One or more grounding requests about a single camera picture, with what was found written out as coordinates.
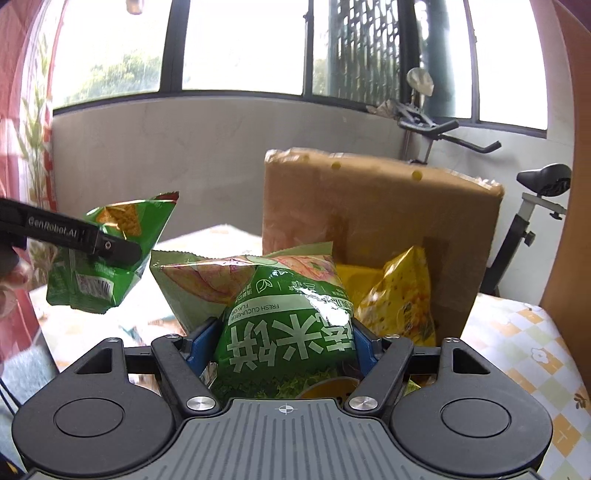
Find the green snack bag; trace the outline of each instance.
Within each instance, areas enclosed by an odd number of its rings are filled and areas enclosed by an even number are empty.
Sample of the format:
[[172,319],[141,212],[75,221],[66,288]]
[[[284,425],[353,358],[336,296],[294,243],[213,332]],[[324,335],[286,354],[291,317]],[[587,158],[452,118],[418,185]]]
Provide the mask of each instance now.
[[178,192],[166,193],[88,212],[83,220],[99,225],[104,233],[138,243],[142,257],[135,265],[121,268],[107,265],[101,258],[91,259],[82,252],[59,248],[49,273],[47,303],[91,313],[105,313],[120,305],[139,282],[177,200]]
[[[169,301],[186,331],[216,309],[222,315],[212,391],[224,403],[231,397],[343,401],[359,384],[352,303],[331,257],[281,253],[178,264],[163,264],[164,255],[152,253],[165,296],[186,300],[184,310]],[[209,313],[188,309],[191,303],[208,305]]]

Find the blue gripper part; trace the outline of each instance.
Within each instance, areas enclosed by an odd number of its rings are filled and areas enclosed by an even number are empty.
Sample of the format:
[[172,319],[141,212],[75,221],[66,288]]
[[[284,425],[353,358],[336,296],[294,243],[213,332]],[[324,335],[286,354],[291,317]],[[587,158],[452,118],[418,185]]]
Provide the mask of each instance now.
[[357,350],[359,369],[363,376],[366,377],[375,364],[378,363],[378,359],[374,356],[374,349],[369,339],[355,327],[353,327],[353,340]]
[[200,376],[213,358],[220,333],[218,322],[213,322],[193,340],[187,363],[195,375]]
[[[220,333],[218,322],[213,322],[193,340],[187,363],[195,375],[201,375],[213,358]],[[374,350],[370,340],[355,327],[353,327],[353,340],[355,341],[355,348],[357,350],[359,368],[365,377],[374,365],[378,363],[378,360],[374,357]]]

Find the cardboard box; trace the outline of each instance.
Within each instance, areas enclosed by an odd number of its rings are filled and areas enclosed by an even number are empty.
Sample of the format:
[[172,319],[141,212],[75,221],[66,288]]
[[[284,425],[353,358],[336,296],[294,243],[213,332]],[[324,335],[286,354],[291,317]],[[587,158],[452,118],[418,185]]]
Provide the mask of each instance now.
[[338,263],[427,253],[437,339],[459,337],[478,293],[503,187],[384,158],[292,149],[265,159],[263,253],[333,241]]

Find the bed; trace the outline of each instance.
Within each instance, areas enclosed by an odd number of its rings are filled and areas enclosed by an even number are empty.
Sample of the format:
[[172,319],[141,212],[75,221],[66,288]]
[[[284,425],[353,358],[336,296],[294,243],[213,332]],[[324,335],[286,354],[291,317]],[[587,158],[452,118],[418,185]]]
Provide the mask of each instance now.
[[[162,242],[157,249],[220,258],[260,255],[262,242],[259,236],[219,225]],[[31,292],[31,300],[60,371],[106,337],[121,337],[125,346],[137,346],[166,333],[184,333],[149,270],[121,306],[103,316],[50,306],[45,295],[46,288],[39,288]],[[554,435],[540,475],[546,480],[590,479],[591,402],[548,314],[537,306],[480,294],[462,339],[550,413]],[[154,388],[150,377],[136,375],[131,380]]]

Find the metal grille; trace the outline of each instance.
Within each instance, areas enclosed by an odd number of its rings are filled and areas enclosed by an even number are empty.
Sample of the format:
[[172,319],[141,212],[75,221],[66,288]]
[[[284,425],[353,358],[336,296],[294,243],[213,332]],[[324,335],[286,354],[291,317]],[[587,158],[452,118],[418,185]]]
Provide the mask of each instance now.
[[330,96],[378,105],[398,98],[397,0],[330,0]]

